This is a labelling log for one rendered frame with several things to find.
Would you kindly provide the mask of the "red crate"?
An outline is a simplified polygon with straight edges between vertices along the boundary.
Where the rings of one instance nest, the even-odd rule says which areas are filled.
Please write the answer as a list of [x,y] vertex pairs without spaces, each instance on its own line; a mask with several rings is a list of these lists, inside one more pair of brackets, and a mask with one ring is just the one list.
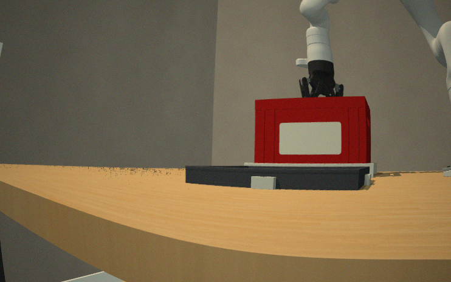
[[371,163],[370,116],[357,97],[255,100],[254,163]]

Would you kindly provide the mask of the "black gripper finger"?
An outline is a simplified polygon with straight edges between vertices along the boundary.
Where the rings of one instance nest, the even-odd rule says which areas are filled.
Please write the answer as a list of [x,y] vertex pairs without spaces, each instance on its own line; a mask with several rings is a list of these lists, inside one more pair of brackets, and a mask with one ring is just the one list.
[[343,84],[337,84],[335,85],[335,92],[332,87],[332,83],[328,81],[327,83],[328,89],[331,93],[331,95],[326,95],[326,97],[343,97]]
[[313,88],[311,90],[311,93],[309,93],[309,82],[310,78],[303,77],[299,79],[300,89],[301,89],[301,96],[302,98],[306,97],[318,97],[320,95],[320,91],[323,86],[323,80],[319,80],[317,89],[314,91]]

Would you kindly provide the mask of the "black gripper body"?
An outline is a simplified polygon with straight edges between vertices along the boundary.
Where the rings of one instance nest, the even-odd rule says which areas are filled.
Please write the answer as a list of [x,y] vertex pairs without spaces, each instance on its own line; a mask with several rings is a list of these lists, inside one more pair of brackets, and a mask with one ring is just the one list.
[[311,81],[309,84],[314,91],[317,89],[319,80],[323,80],[320,94],[325,96],[331,94],[326,83],[330,81],[333,88],[336,85],[334,81],[334,65],[332,62],[326,60],[310,61],[308,62],[308,72]]

